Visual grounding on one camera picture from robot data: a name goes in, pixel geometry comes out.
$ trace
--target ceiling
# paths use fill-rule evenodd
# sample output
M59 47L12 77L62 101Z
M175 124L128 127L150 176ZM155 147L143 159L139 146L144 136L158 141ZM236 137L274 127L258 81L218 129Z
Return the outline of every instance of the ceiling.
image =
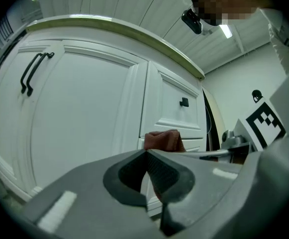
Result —
M208 73L269 42L268 22L257 10L249 19L230 25L227 39L220 27L204 24L207 35L196 35L181 20L190 0L39 0L43 17L98 14L122 19L162 37Z

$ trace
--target cabinet panel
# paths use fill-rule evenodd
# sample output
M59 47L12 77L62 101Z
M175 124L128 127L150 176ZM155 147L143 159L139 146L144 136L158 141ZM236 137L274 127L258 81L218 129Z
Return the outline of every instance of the cabinet panel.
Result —
M180 102L186 99L187 104ZM182 138L205 138L202 93L159 64L150 62L140 137L151 131L177 129Z
M148 63L106 46L63 41L64 54L30 104L36 185L137 148Z
M36 41L16 46L0 69L0 172L22 190L25 186L19 168L17 137L23 102L27 96L21 93L20 79L35 55L54 43ZM26 74L24 83L37 61Z

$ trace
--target red cloth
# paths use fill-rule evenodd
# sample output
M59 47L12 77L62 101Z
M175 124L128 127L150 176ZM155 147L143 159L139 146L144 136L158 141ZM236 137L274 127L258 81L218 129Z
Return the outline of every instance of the red cloth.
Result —
M171 129L164 132L145 134L144 149L159 149L168 152L185 152L180 132Z

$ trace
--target black handle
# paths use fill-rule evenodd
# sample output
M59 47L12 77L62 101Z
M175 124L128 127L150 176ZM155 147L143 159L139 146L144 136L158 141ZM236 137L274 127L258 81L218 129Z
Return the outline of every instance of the black handle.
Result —
M48 58L52 58L53 56L55 55L54 52L51 52L51 53L47 53L45 52L41 58L38 60L37 64L34 66L33 70L31 70L29 76L28 76L28 79L26 81L26 85L27 85L27 88L28 88L28 91L27 91L27 95L30 97L31 94L33 93L33 88L30 86L30 80L31 78L33 78L33 75L35 74L37 68L39 67L40 63L44 60L44 58L47 56Z
M262 93L259 91L259 90L254 90L252 92L252 96L253 96L253 99L254 99L254 102L255 103L258 103L258 101L263 98L263 95Z
M180 106L189 107L189 100L187 98L182 98L182 101L180 101Z
M42 56L42 54L41 54L41 53L37 53L37 54L36 54L36 56L35 56L35 57L31 60L31 62L28 64L28 66L26 67L23 75L22 75L21 78L20 78L21 93L22 93L22 94L24 94L25 91L26 91L26 85L25 85L24 82L23 82L24 79L25 79L25 76L26 76L27 72L29 71L30 67L31 67L32 64L35 62L35 60L36 60L36 58L37 58L38 56Z

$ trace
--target cabinet drawer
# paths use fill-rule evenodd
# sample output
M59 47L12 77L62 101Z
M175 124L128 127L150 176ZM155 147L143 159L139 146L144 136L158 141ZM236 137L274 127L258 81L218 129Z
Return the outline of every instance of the cabinet drawer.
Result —
M204 139L188 139L182 140L186 151L205 151ZM144 139L140 138L138 142L138 149L143 149Z
M180 102L186 99L186 106ZM177 129L181 137L205 138L202 92L163 66L150 62L146 81L140 137L151 131Z

